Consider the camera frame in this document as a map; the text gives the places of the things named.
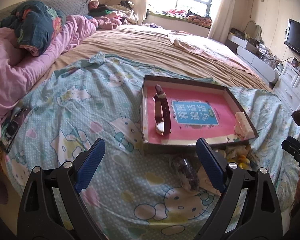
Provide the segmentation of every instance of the open cardboard box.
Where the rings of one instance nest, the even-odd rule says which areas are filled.
[[[171,133],[155,131],[155,85],[168,100]],[[235,114],[243,112],[253,134],[242,138],[234,132]],[[258,133],[244,109],[227,87],[199,81],[146,75],[142,87],[141,131],[145,153],[177,154],[194,152],[203,137],[213,148],[248,144]]]

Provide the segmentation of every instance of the television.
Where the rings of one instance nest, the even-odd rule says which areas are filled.
[[[289,19],[284,44],[300,55],[300,23]]]

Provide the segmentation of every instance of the gray quilted headboard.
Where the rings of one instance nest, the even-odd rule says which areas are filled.
[[[61,10],[65,15],[68,14],[80,14],[87,15],[89,14],[88,4],[91,0],[40,0],[44,2],[49,7],[52,7],[56,10]],[[23,2],[15,3],[6,8],[0,10],[0,21],[9,16],[10,13],[16,8],[19,4]]]

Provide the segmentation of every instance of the teal floral comforter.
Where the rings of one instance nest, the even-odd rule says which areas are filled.
[[[34,166],[57,168],[101,137],[106,153],[89,187],[81,192],[95,222],[111,239],[192,239],[218,196],[188,193],[163,155],[141,154],[141,87],[145,74],[190,79],[155,66],[101,52],[54,71],[19,105],[32,108],[6,157],[9,178],[21,195]],[[213,82],[212,79],[199,79]],[[281,149],[300,128],[280,100],[257,89],[230,88],[259,137],[251,141],[254,167],[268,169],[281,211],[293,202],[297,163]],[[55,192],[58,205],[61,198]],[[229,229],[235,226],[244,194]],[[66,212],[61,216],[71,226]]]

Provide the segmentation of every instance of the watch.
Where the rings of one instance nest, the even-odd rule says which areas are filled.
[[[157,92],[154,96],[154,118],[156,122],[155,131],[159,135],[168,135],[171,133],[169,103],[166,99],[166,94],[160,85],[156,85],[155,90]]]

